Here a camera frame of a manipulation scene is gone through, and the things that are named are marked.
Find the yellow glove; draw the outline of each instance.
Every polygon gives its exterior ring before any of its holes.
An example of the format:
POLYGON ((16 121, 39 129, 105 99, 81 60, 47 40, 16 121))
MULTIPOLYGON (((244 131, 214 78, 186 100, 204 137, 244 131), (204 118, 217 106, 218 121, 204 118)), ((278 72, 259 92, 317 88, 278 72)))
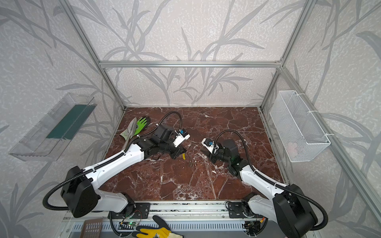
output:
POLYGON ((138 238, 168 238, 169 233, 171 231, 167 230, 166 228, 160 228, 160 229, 140 229, 140 232, 146 233, 145 234, 137 234, 136 236, 138 238))
POLYGON ((182 238, 181 235, 172 233, 163 219, 156 215, 152 218, 159 225, 159 228, 152 229, 152 227, 148 226, 138 226, 136 228, 137 232, 133 232, 132 236, 137 238, 182 238))

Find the marble table surface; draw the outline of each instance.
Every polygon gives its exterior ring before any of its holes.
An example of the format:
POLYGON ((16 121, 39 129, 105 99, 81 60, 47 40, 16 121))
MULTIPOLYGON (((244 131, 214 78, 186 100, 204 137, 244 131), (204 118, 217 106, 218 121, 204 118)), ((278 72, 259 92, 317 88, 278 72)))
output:
MULTIPOLYGON (((250 161, 261 172, 281 181, 282 177, 275 161, 269 139, 256 107, 181 107, 181 108, 127 108, 106 158, 119 152, 125 142, 119 134, 136 117, 149 115, 151 124, 145 130, 155 127, 154 123, 169 111, 182 115, 182 127, 190 139, 182 145, 188 150, 186 159, 171 159, 168 154, 157 154, 128 167, 109 179, 100 189, 108 192, 127 193, 133 200, 240 200, 255 188, 242 183, 218 161, 215 165, 201 152, 203 138, 215 139, 226 129, 240 132, 248 143, 250 161)), ((164 123, 178 128, 176 114, 164 123)), ((245 158, 242 143, 233 133, 224 133, 219 142, 234 139, 239 145, 241 157, 245 158)))

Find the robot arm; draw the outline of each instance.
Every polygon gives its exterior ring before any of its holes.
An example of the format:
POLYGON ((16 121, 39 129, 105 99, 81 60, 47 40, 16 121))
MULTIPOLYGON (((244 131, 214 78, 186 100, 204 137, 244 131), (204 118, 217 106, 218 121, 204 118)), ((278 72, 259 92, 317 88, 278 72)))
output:
POLYGON ((151 138, 135 138, 127 149, 106 160, 82 170, 78 166, 70 169, 66 181, 82 172, 85 172, 85 175, 62 186, 61 197, 66 202, 67 209, 74 217, 82 217, 91 211, 122 212, 133 209, 131 206, 134 206, 134 202, 128 195, 101 191, 99 187, 129 166, 158 152, 169 153, 173 159, 185 153, 186 149, 180 144, 190 135, 185 129, 175 132, 173 128, 160 124, 151 138))
POLYGON ((295 184, 288 186, 273 180, 243 160, 233 140, 228 139, 221 144, 204 138, 202 145, 207 148, 204 154, 212 163, 217 160, 227 162, 227 168, 233 176, 255 187, 266 197, 250 194, 242 199, 245 216, 260 214, 278 223, 288 238, 300 238, 317 224, 317 217, 309 202, 289 192, 292 190, 303 195, 302 190, 295 184))

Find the leaf pattern wallpaper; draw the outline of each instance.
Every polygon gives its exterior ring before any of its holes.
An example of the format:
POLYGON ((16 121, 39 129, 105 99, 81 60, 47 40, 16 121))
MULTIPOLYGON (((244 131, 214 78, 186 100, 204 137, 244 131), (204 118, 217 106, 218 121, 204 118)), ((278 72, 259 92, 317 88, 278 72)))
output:
MULTIPOLYGON (((379 0, 317 1, 286 62, 286 68, 379 195, 380 21, 379 0)), ((329 149, 311 162, 289 162, 269 115, 279 90, 290 90, 282 77, 264 107, 265 116, 291 181, 329 208, 330 221, 321 235, 381 237, 378 223, 329 149)))
MULTIPOLYGON (((0 237, 53 237, 65 212, 42 198, 78 165, 103 159, 123 114, 58 2, 0 1, 0 237), (10 149, 67 93, 95 110, 55 162, 21 161, 10 149)), ((64 205, 59 193, 51 202, 64 205)))
MULTIPOLYGON (((103 61, 277 61, 305 0, 70 3, 103 61)), ((54 13, 62 14, 59 8, 54 13)), ((252 99, 260 105, 258 94, 266 93, 275 69, 107 72, 126 105, 243 106, 252 99)))

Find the green strip in tray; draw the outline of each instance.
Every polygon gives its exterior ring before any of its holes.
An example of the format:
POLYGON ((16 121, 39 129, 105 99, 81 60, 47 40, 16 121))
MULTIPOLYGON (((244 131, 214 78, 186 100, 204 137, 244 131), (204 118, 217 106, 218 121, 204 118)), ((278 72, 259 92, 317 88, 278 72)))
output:
POLYGON ((46 138, 72 140, 96 105, 77 104, 54 127, 46 138))

